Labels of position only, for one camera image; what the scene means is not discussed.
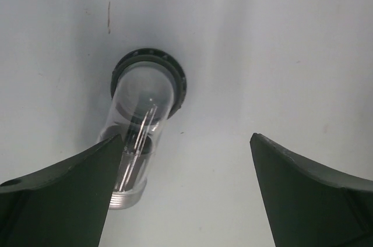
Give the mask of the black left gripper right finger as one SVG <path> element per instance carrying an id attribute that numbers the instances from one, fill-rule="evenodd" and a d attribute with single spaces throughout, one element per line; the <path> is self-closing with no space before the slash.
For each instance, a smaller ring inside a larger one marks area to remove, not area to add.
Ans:
<path id="1" fill-rule="evenodd" d="M 250 140 L 276 246 L 372 246 L 372 181 L 296 154 L 266 136 Z"/>

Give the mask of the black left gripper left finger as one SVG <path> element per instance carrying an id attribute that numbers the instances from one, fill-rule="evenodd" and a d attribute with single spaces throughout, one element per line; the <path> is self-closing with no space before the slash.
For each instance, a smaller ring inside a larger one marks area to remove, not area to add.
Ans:
<path id="1" fill-rule="evenodd" d="M 119 135 L 1 184 L 1 246 L 98 246 L 121 161 Z"/>

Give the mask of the clear elbow pipe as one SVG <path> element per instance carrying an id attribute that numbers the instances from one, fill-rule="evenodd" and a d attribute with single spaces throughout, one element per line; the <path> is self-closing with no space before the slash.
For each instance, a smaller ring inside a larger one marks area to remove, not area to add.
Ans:
<path id="1" fill-rule="evenodd" d="M 111 106 L 97 141 L 122 137 L 124 147 L 109 206 L 122 210 L 142 197 L 164 125 L 181 108 L 187 80 L 170 54 L 140 48 L 117 63 L 110 92 Z"/>

